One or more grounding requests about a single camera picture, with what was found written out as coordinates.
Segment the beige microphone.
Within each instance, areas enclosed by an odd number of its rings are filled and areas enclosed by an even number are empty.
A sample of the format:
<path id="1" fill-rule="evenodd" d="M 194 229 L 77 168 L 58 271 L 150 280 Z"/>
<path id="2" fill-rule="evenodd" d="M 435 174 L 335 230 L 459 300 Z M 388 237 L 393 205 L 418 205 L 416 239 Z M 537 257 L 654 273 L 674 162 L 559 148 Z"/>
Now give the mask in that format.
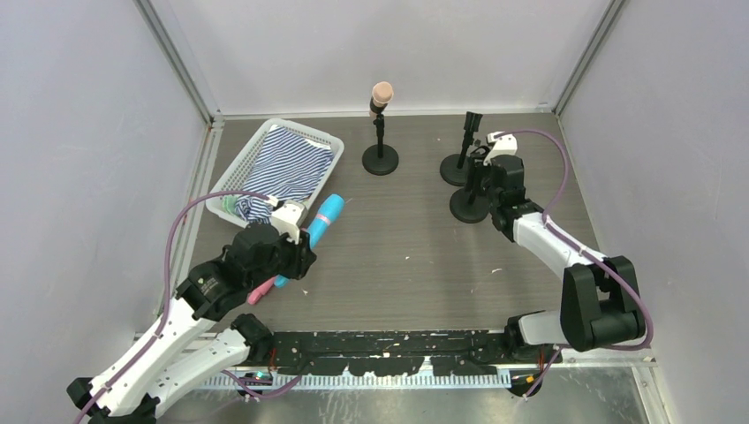
<path id="1" fill-rule="evenodd" d="M 388 81 L 376 83 L 371 92 L 369 103 L 369 115 L 376 117 L 381 115 L 394 96 L 393 86 Z"/>

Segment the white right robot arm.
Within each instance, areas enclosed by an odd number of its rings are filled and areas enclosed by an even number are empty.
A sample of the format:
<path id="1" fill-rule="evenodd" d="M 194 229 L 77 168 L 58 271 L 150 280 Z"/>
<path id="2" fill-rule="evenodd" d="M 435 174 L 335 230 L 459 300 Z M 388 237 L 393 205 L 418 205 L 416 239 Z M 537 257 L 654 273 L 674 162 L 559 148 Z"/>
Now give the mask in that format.
<path id="1" fill-rule="evenodd" d="M 494 227 L 539 258 L 562 282 L 558 310 L 508 320 L 505 330 L 512 344 L 559 345 L 578 352 L 649 346 L 653 322 L 639 296 L 632 262 L 597 252 L 556 226 L 546 210 L 527 198 L 519 157 L 478 160 L 469 180 L 486 196 Z"/>

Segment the pink microphone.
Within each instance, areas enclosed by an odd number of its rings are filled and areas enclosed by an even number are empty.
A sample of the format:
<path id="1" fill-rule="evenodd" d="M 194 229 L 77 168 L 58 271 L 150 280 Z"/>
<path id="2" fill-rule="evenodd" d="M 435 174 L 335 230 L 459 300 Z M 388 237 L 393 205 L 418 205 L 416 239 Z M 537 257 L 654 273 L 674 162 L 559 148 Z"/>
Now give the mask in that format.
<path id="1" fill-rule="evenodd" d="M 271 277 L 269 280 L 255 287 L 247 296 L 246 302 L 249 305 L 256 305 L 274 286 L 275 277 Z"/>

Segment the black front microphone stand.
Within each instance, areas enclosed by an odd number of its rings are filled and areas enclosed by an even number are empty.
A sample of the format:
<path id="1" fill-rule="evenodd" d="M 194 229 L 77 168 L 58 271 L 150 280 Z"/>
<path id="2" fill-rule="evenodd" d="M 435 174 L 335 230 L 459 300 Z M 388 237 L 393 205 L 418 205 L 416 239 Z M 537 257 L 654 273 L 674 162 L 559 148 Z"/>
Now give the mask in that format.
<path id="1" fill-rule="evenodd" d="M 478 147 L 468 156 L 464 187 L 450 197 L 450 212 L 460 222 L 479 223 L 488 215 L 485 187 L 488 171 L 484 165 L 488 153 L 488 147 Z"/>

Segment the blue microphone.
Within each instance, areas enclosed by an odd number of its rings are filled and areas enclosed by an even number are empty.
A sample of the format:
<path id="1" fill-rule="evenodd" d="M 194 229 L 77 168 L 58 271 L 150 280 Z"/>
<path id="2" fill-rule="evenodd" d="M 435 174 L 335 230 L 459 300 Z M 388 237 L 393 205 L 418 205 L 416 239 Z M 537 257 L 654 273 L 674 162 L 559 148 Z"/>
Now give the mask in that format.
<path id="1" fill-rule="evenodd" d="M 299 231 L 299 242 L 292 248 L 294 257 L 291 266 L 279 273 L 274 282 L 275 287 L 284 287 L 290 280 L 299 280 L 306 275 L 317 259 L 313 249 L 327 229 L 338 219 L 344 206 L 345 201 L 338 194 L 331 194 L 322 203 L 311 223 Z"/>

